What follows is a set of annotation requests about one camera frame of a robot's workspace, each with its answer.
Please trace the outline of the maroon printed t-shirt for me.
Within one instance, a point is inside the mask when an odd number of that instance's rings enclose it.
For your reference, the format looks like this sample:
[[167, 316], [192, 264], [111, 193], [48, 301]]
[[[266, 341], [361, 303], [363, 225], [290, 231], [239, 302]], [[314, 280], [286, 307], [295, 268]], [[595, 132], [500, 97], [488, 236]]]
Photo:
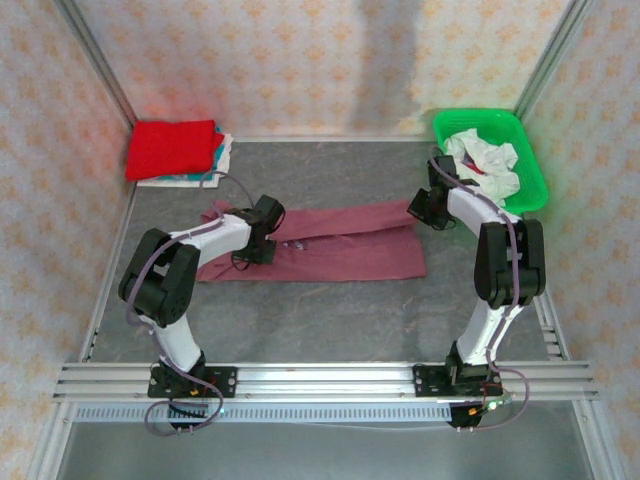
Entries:
[[244, 270], [225, 254], [201, 266], [201, 283], [350, 282], [423, 278], [425, 255], [408, 199], [289, 210], [272, 238], [273, 262]]

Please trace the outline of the white crumpled t-shirt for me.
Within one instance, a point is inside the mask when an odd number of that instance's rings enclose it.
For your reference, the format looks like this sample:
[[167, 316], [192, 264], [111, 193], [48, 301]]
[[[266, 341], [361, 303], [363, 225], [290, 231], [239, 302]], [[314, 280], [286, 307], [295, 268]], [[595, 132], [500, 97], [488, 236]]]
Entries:
[[511, 143], [491, 144], [472, 128], [446, 139], [444, 151], [453, 157], [458, 177], [475, 182], [497, 205], [504, 207], [506, 199], [520, 190], [514, 171], [518, 155]]

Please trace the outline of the teal folded t-shirt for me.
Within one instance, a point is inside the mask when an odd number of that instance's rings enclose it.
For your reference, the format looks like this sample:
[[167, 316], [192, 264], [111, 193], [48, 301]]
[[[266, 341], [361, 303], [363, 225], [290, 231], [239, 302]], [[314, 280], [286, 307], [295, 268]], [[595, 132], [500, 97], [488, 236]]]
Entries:
[[161, 137], [156, 175], [201, 176], [215, 166], [224, 135], [212, 120], [171, 123]]

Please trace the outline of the green plastic basket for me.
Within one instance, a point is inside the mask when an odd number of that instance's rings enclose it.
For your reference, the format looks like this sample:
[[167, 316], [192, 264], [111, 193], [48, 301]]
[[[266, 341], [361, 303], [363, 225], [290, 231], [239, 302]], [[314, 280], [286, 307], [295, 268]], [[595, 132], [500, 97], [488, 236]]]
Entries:
[[477, 129], [482, 140], [492, 145], [510, 143], [518, 156], [514, 170], [520, 189], [506, 198], [506, 210], [522, 214], [545, 206], [549, 191], [524, 127], [515, 115], [495, 108], [449, 109], [436, 113], [432, 125], [441, 147], [452, 135], [472, 128]]

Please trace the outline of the red folded t-shirt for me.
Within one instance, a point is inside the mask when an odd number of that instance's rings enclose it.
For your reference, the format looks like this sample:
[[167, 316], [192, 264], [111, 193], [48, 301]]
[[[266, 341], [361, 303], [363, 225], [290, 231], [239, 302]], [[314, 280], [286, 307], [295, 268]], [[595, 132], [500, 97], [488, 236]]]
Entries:
[[125, 178], [140, 181], [206, 172], [223, 141], [213, 120], [139, 121], [129, 142]]

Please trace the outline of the small board with green LED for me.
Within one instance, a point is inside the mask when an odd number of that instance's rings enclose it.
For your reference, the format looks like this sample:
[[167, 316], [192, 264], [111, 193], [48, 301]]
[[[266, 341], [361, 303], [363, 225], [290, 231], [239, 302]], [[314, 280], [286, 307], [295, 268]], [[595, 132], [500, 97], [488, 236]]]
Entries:
[[496, 410], [498, 407], [509, 404], [512, 402], [510, 395], [502, 395], [492, 400], [484, 402], [481, 406], [472, 407], [468, 413], [470, 416], [481, 417], [489, 412]]

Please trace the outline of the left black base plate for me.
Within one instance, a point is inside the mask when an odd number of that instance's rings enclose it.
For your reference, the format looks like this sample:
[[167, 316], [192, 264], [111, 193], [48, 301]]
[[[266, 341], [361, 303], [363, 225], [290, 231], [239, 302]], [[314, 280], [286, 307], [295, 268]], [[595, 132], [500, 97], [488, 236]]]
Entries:
[[[214, 398], [210, 386], [186, 379], [164, 364], [153, 366], [147, 396], [152, 399], [200, 399]], [[234, 398], [238, 369], [230, 366], [205, 366], [196, 376], [216, 387], [224, 398]]]

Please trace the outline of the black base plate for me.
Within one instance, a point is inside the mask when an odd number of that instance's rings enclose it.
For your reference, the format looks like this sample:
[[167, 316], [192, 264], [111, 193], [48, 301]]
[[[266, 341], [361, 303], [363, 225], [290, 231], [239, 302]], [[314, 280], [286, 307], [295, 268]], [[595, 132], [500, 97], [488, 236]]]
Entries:
[[497, 397], [504, 393], [500, 383], [488, 381], [487, 365], [457, 368], [416, 364], [412, 374], [417, 397]]
[[[152, 399], [200, 399], [214, 398], [210, 386], [186, 379], [164, 364], [153, 366], [147, 396]], [[238, 369], [230, 366], [205, 366], [196, 376], [216, 387], [224, 398], [234, 398]]]

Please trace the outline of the long aluminium mounting rail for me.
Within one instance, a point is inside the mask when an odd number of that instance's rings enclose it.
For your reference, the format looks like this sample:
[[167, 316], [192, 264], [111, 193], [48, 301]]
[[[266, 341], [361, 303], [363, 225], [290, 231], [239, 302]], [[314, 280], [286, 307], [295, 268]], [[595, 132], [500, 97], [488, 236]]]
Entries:
[[[239, 363], [235, 402], [461, 403], [483, 397], [417, 397], [411, 363]], [[601, 387], [584, 361], [516, 361], [500, 369], [514, 400], [599, 400]], [[146, 363], [68, 363], [53, 398], [69, 402], [143, 402], [151, 377]]]

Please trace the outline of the aluminium side rail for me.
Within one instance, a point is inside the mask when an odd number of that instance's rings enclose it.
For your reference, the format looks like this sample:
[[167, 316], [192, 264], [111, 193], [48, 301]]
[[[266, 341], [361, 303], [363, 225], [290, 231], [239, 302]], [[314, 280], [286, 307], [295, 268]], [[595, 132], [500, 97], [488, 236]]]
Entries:
[[572, 356], [562, 331], [552, 293], [550, 277], [549, 274], [546, 274], [544, 292], [536, 296], [530, 306], [535, 311], [548, 359], [550, 361], [569, 361]]
[[109, 298], [111, 285], [115, 276], [118, 259], [121, 253], [122, 245], [126, 236], [126, 231], [135, 203], [136, 184], [132, 184], [128, 189], [127, 201], [122, 212], [118, 229], [116, 231], [114, 242], [108, 257], [108, 263], [100, 285], [99, 295], [89, 319], [87, 329], [83, 338], [78, 361], [86, 363], [91, 360], [94, 349], [94, 341], [99, 333], [100, 325], [104, 315], [104, 310]]

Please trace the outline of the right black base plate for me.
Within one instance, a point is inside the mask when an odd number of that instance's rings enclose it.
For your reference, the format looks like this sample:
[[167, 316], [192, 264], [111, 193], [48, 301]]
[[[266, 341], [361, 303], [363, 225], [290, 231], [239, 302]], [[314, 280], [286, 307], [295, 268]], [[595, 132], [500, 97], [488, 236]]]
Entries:
[[488, 381], [487, 365], [457, 368], [416, 364], [412, 374], [417, 397], [497, 397], [504, 393], [500, 383]]

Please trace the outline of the aluminium frame post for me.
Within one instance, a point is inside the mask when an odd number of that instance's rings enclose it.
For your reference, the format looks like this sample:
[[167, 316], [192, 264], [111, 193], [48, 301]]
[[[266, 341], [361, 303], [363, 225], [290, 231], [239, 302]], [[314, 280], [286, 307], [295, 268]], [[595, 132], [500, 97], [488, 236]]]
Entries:
[[594, 1], [569, 1], [513, 110], [513, 114], [521, 122], [524, 122], [535, 108], [547, 82], [579, 32]]
[[132, 129], [137, 121], [137, 115], [76, 0], [53, 0], [53, 2], [123, 117], [125, 124]]

